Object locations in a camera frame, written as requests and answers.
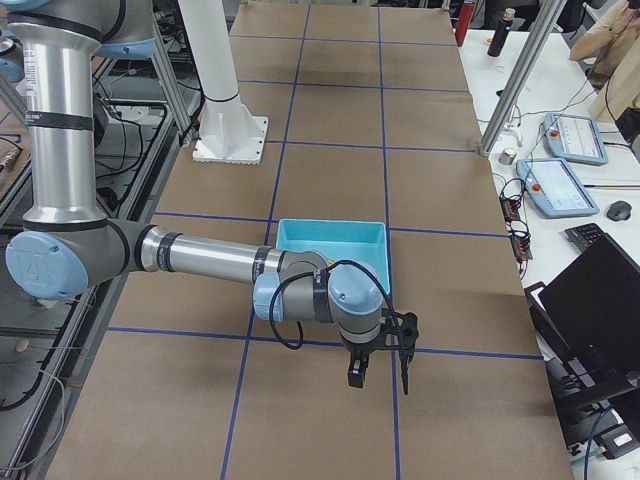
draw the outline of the metal rack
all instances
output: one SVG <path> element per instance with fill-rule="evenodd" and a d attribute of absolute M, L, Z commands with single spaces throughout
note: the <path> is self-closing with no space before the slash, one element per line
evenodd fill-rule
<path fill-rule="evenodd" d="M 164 45 L 161 39 L 158 44 Z M 178 87 L 164 49 L 154 55 L 152 64 L 154 68 L 149 69 L 157 78 L 126 78 L 113 89 L 117 100 L 112 104 L 120 113 L 138 109 L 144 114 L 139 119 L 144 154 L 140 159 L 123 158 L 123 128 L 131 143 L 138 133 L 135 125 L 110 122 L 97 158 L 107 166 L 124 160 L 125 168 L 139 160 L 136 168 L 99 182 L 99 186 L 111 185 L 120 195 L 126 192 L 115 212 L 99 201 L 110 216 L 150 220 L 178 152 L 190 140 L 198 114 L 198 92 Z M 110 82 L 115 66 L 116 62 L 105 61 L 94 75 L 99 82 Z M 182 80 L 194 83 L 194 79 L 192 73 Z M 136 143 L 129 147 L 131 151 L 140 147 L 138 140 Z M 113 172 L 104 168 L 97 165 L 98 176 Z M 0 239 L 3 234 L 18 232 L 20 218 L 30 205 L 31 170 L 27 165 L 0 199 Z M 13 467 L 37 458 L 26 470 L 28 478 L 44 477 L 64 427 L 62 410 L 64 418 L 69 418 L 125 281 L 126 277 L 118 277 L 78 298 L 42 304 L 20 290 L 10 279 L 4 261 L 0 262 L 0 408 L 20 402 L 11 410 L 0 410 L 0 466 Z M 24 345 L 25 341 L 29 348 L 17 351 L 21 349 L 19 342 Z M 60 384 L 53 377 L 64 381 L 64 405 Z M 0 472 L 0 478 L 24 478 L 21 474 L 18 470 Z"/>

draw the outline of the cardboard table surface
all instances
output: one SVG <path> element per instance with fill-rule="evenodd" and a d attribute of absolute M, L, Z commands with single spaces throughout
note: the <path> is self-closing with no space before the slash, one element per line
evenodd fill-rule
<path fill-rule="evenodd" d="M 256 245 L 384 222 L 410 394 L 388 352 L 349 388 L 335 326 L 275 343 L 249 285 L 133 274 L 47 478 L 573 478 L 448 14 L 250 2 L 231 41 L 262 162 L 183 150 L 153 222 Z"/>

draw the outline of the black bottle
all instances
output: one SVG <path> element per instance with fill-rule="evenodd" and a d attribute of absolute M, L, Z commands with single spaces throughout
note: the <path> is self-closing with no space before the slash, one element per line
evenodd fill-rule
<path fill-rule="evenodd" d="M 515 16 L 516 11 L 513 8 L 507 8 L 504 11 L 504 15 L 498 22 L 498 27 L 496 28 L 495 33 L 493 34 L 493 40 L 491 40 L 491 45 L 489 45 L 489 51 L 487 55 L 491 57 L 499 57 L 500 52 L 502 52 L 502 47 L 504 47 L 504 43 L 507 41 L 507 35 L 509 35 L 509 30 L 511 30 L 511 25 L 513 24 L 513 17 Z"/>

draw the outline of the black cable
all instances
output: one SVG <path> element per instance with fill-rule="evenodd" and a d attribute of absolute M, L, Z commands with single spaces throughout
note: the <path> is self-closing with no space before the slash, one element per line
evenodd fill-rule
<path fill-rule="evenodd" d="M 506 190 L 508 185 L 511 183 L 519 183 L 520 188 L 517 193 L 513 195 L 506 195 Z M 513 211 L 518 211 L 520 208 L 523 209 L 524 220 L 523 219 L 508 219 L 505 216 L 505 226 L 507 228 L 507 233 L 515 239 L 518 244 L 518 247 L 521 249 L 521 252 L 525 254 L 531 244 L 531 230 L 529 229 L 529 225 L 527 223 L 526 218 L 526 207 L 524 205 L 524 193 L 525 193 L 525 181 L 519 177 L 515 177 L 510 179 L 508 182 L 504 184 L 498 198 L 501 202 L 508 202 L 509 209 Z M 514 226 L 514 223 L 522 224 L 521 228 Z M 517 258 L 518 262 L 518 274 L 520 275 L 520 280 L 524 279 L 527 274 L 527 270 L 529 268 L 529 258 L 526 256 L 525 259 L 520 257 Z"/>
<path fill-rule="evenodd" d="M 20 145 L 18 145 L 16 142 L 13 142 L 13 141 L 9 140 L 8 138 L 4 138 L 4 137 L 0 136 L 0 140 L 3 140 L 5 142 L 7 142 L 7 143 L 10 143 L 14 147 L 16 147 L 18 150 L 20 150 L 21 153 L 24 150 Z"/>
<path fill-rule="evenodd" d="M 523 179 L 523 184 L 526 184 L 526 181 L 529 179 L 529 175 L 531 175 L 531 172 L 533 171 L 533 162 L 534 162 L 534 160 L 533 160 L 533 152 L 534 152 L 534 150 L 536 149 L 536 147 L 540 144 L 540 142 L 544 139 L 544 137 L 546 136 L 547 132 L 549 132 L 549 130 L 551 130 L 551 129 L 554 127 L 554 125 L 556 125 L 556 124 L 557 124 L 558 120 L 559 120 L 561 117 L 563 117 L 563 116 L 564 116 L 564 112 L 565 112 L 568 108 L 573 107 L 573 106 L 575 106 L 575 105 L 579 105 L 580 103 L 584 102 L 587 98 L 589 98 L 591 95 L 593 95 L 593 93 L 594 93 L 594 92 L 589 92 L 589 94 L 588 94 L 586 97 L 584 97 L 582 100 L 580 100 L 579 102 L 571 103 L 571 102 L 573 102 L 573 100 L 578 96 L 578 94 L 582 91 L 582 89 L 584 88 L 584 86 L 587 84 L 587 82 L 588 82 L 588 81 L 589 81 L 589 76 L 587 76 L 587 77 L 585 78 L 584 82 L 582 83 L 582 85 L 580 86 L 580 88 L 578 89 L 578 91 L 573 95 L 573 97 L 571 97 L 571 99 L 569 99 L 569 102 L 567 103 L 567 105 L 566 105 L 562 110 L 560 110 L 559 112 L 557 112 L 557 113 L 558 113 L 558 115 L 557 115 L 557 117 L 556 117 L 555 121 L 554 121 L 554 122 L 552 122 L 552 123 L 547 127 L 547 129 L 546 129 L 544 132 L 542 132 L 542 134 L 541 134 L 541 135 L 539 135 L 538 140 L 536 141 L 535 145 L 531 148 L 531 150 L 529 151 L 529 154 L 527 155 L 527 157 L 529 157 L 529 158 L 530 158 L 530 162 L 529 162 L 529 168 L 527 169 L 527 174 L 525 175 L 525 177 L 524 177 L 524 179 Z M 538 132 L 539 132 L 539 131 L 540 131 L 540 129 L 541 129 L 540 127 L 543 127 L 543 126 L 544 126 L 544 124 L 540 124 L 540 126 L 538 127 Z"/>
<path fill-rule="evenodd" d="M 518 112 L 518 126 L 521 127 L 522 126 L 522 110 L 520 110 L 520 107 L 518 105 L 516 105 L 516 111 Z"/>
<path fill-rule="evenodd" d="M 100 161 L 100 160 L 98 160 L 98 159 L 96 159 L 96 163 L 97 163 L 98 165 L 100 165 L 101 167 L 104 167 L 104 168 L 106 168 L 107 170 L 110 170 L 110 171 L 112 171 L 112 172 L 115 172 L 115 171 L 119 170 L 119 168 L 115 168 L 115 167 L 112 167 L 111 165 L 107 165 L 106 163 L 101 162 L 101 161 Z"/>
<path fill-rule="evenodd" d="M 603 190 L 638 190 L 640 184 L 625 184 L 625 185 L 583 185 L 584 188 L 601 188 Z"/>
<path fill-rule="evenodd" d="M 136 161 L 131 165 L 129 165 L 127 168 L 124 168 L 115 172 L 104 173 L 102 175 L 97 176 L 96 180 L 100 180 L 106 177 L 113 177 L 115 175 L 121 175 L 123 173 L 129 172 L 138 166 L 138 164 L 142 161 L 142 157 L 144 156 L 144 137 L 142 136 L 142 125 L 140 125 L 137 122 L 133 122 L 131 120 L 125 120 L 124 118 L 116 117 L 115 119 L 118 120 L 119 122 L 122 122 L 123 128 L 125 123 L 134 125 L 138 128 L 138 137 L 140 140 L 140 154 L 138 155 L 138 158 L 136 159 Z"/>
<path fill-rule="evenodd" d="M 591 452 L 591 443 L 593 442 L 593 437 L 596 435 L 596 429 L 600 424 L 600 421 L 604 418 L 604 416 L 609 413 L 613 409 L 613 405 L 609 405 L 605 408 L 600 415 L 596 418 L 595 422 L 591 426 L 591 432 L 589 432 L 589 439 L 587 440 L 587 451 L 584 454 L 584 480 L 589 479 L 589 453 Z"/>
<path fill-rule="evenodd" d="M 604 105 L 607 107 L 607 112 L 609 113 L 609 115 L 611 115 L 611 119 L 615 122 L 616 117 L 613 115 L 613 112 L 611 111 L 611 107 L 609 107 L 609 85 L 611 84 L 612 78 L 613 78 L 613 75 L 609 77 L 607 84 L 604 86 Z"/>
<path fill-rule="evenodd" d="M 582 89 L 584 88 L 584 86 L 586 85 L 586 83 L 587 83 L 587 82 L 585 81 L 585 82 L 582 84 L 582 86 L 580 87 L 580 90 L 578 90 L 578 93 L 580 93 L 580 92 L 582 91 Z M 567 105 L 566 107 L 564 107 L 564 108 L 562 109 L 562 111 L 566 110 L 567 108 L 575 107 L 576 105 L 580 105 L 581 103 L 586 102 L 586 101 L 587 101 L 587 99 L 588 99 L 591 95 L 593 95 L 594 93 L 595 93 L 595 92 L 589 92 L 589 93 L 587 94 L 587 96 L 586 96 L 586 97 L 584 97 L 582 100 L 579 100 L 579 101 L 577 101 L 577 102 L 575 102 L 575 103 L 569 103 L 569 105 Z M 578 96 L 577 94 L 576 94 L 576 95 L 574 95 L 574 96 L 571 98 L 571 100 L 569 100 L 569 101 L 571 102 L 571 101 L 572 101 L 574 98 L 576 98 L 577 96 Z M 537 112 L 527 112 L 527 113 L 523 113 L 523 114 L 520 116 L 520 118 L 522 118 L 522 117 L 526 117 L 527 115 L 539 115 L 539 114 L 541 114 L 541 113 L 555 113 L 555 112 L 557 112 L 557 110 L 539 110 L 539 111 L 537 111 Z"/>
<path fill-rule="evenodd" d="M 127 128 L 124 126 L 124 122 L 121 122 L 122 126 L 122 160 L 120 161 L 120 166 L 114 170 L 120 170 L 124 167 L 124 162 L 127 160 Z"/>
<path fill-rule="evenodd" d="M 108 99 L 111 100 L 111 98 L 109 97 L 109 94 L 107 93 L 107 89 L 104 88 L 104 85 L 102 84 L 102 82 L 100 81 L 100 79 L 98 77 L 96 77 L 95 75 L 93 76 L 93 79 L 95 80 L 93 82 L 94 85 L 98 84 L 98 86 L 102 89 L 102 91 L 104 92 L 104 96 Z"/>
<path fill-rule="evenodd" d="M 282 338 L 282 335 L 280 335 L 280 332 L 278 332 L 278 327 L 276 327 L 276 321 L 273 317 L 273 310 L 275 309 L 278 295 L 284 292 L 284 290 L 289 285 L 291 285 L 296 280 L 300 280 L 302 278 L 312 277 L 312 276 L 313 276 L 313 272 L 305 272 L 305 273 L 299 273 L 298 275 L 294 275 L 292 277 L 287 278 L 282 283 L 280 283 L 280 285 L 278 285 L 278 288 L 276 288 L 276 291 L 273 293 L 273 296 L 271 297 L 271 302 L 269 303 L 269 325 L 271 326 L 271 331 L 273 332 L 273 336 L 276 337 L 278 342 L 280 342 L 282 345 L 284 345 L 290 350 L 299 350 L 302 347 L 302 344 L 304 343 L 304 330 L 302 329 L 302 324 L 300 322 L 296 322 L 296 324 L 298 325 L 298 333 L 300 336 L 298 338 L 298 343 L 293 345 L 287 342 L 284 338 Z"/>
<path fill-rule="evenodd" d="M 151 149 L 151 146 L 156 142 L 156 140 L 158 138 L 158 135 L 160 135 L 160 130 L 162 129 L 162 126 L 163 126 L 165 120 L 167 119 L 167 108 L 166 108 L 166 106 L 165 105 L 159 105 L 158 107 L 163 111 L 162 120 L 161 120 L 160 124 L 158 125 L 158 127 L 154 130 L 153 136 L 151 137 L 151 140 L 149 141 L 149 148 L 146 151 L 144 151 L 142 157 L 140 157 L 138 160 L 136 160 L 136 163 L 138 163 L 139 165 L 146 161 L 146 159 L 147 159 L 147 157 L 149 155 L 149 151 Z M 140 128 L 138 133 L 142 134 L 142 127 Z M 124 204 L 126 199 L 131 194 L 131 189 L 133 188 L 133 184 L 134 184 L 135 179 L 136 179 L 136 177 L 138 175 L 138 172 L 139 172 L 139 170 L 136 171 L 136 173 L 133 176 L 133 179 L 127 185 L 127 188 L 126 188 L 125 192 L 122 194 L 122 198 L 119 200 L 117 214 L 120 214 L 120 208 L 122 207 L 122 205 Z"/>
<path fill-rule="evenodd" d="M 330 272 L 331 270 L 335 269 L 336 267 L 339 267 L 340 265 L 349 265 L 352 267 L 357 268 L 358 270 L 360 270 L 361 272 L 363 272 L 368 278 L 369 280 L 371 280 L 374 285 L 376 286 L 376 288 L 379 290 L 380 294 L 382 295 L 382 298 L 384 299 L 386 305 L 387 305 L 387 309 L 389 311 L 389 315 L 391 316 L 391 321 L 394 327 L 398 327 L 398 317 L 401 316 L 399 315 L 394 307 L 393 307 L 393 302 L 391 301 L 391 297 L 389 296 L 389 294 L 387 294 L 387 292 L 385 291 L 384 287 L 382 286 L 382 284 L 380 283 L 380 281 L 375 277 L 375 275 L 373 275 L 367 268 L 365 268 L 364 266 L 360 265 L 358 262 L 354 262 L 353 260 L 339 260 L 337 262 L 335 262 L 333 265 L 326 267 L 324 270 L 326 272 Z M 275 322 L 275 318 L 274 318 L 274 310 L 275 310 L 275 305 L 276 305 L 276 301 L 278 299 L 278 296 L 284 292 L 284 290 L 291 285 L 293 282 L 300 280 L 302 278 L 307 278 L 307 277 L 312 277 L 313 276 L 313 272 L 305 272 L 305 273 L 300 273 L 298 275 L 294 275 L 292 277 L 287 278 L 286 280 L 284 280 L 282 283 L 280 283 L 280 285 L 278 285 L 278 287 L 276 288 L 276 290 L 273 293 L 273 296 L 271 297 L 271 302 L 269 303 L 269 325 L 271 326 L 271 331 L 273 332 L 274 337 L 276 337 L 276 340 L 278 340 L 278 342 L 280 342 L 282 345 L 284 345 L 285 347 L 287 347 L 290 350 L 299 350 L 303 343 L 304 343 L 304 331 L 302 329 L 302 324 L 300 322 L 296 322 L 297 326 L 298 326 L 298 332 L 299 332 L 299 338 L 298 338 L 298 343 L 296 344 L 291 344 L 289 342 L 287 342 L 282 335 L 280 335 L 280 332 L 278 331 L 278 327 L 276 326 L 276 322 Z M 387 350 L 399 350 L 400 346 L 394 346 L 391 348 L 388 348 Z"/>
<path fill-rule="evenodd" d="M 194 90 L 196 92 L 202 92 L 202 87 L 192 87 L 191 85 L 187 85 L 186 83 L 176 82 L 181 87 L 186 88 L 187 90 Z"/>

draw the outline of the person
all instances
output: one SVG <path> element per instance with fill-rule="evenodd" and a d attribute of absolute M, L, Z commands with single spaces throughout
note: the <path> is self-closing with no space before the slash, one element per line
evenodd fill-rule
<path fill-rule="evenodd" d="M 588 74 L 589 81 L 600 90 L 640 35 L 640 1 L 619 0 L 602 15 L 593 27 L 571 48 L 569 58 L 579 61 L 600 54 Z M 640 97 L 616 120 L 618 130 L 627 141 L 640 134 Z"/>

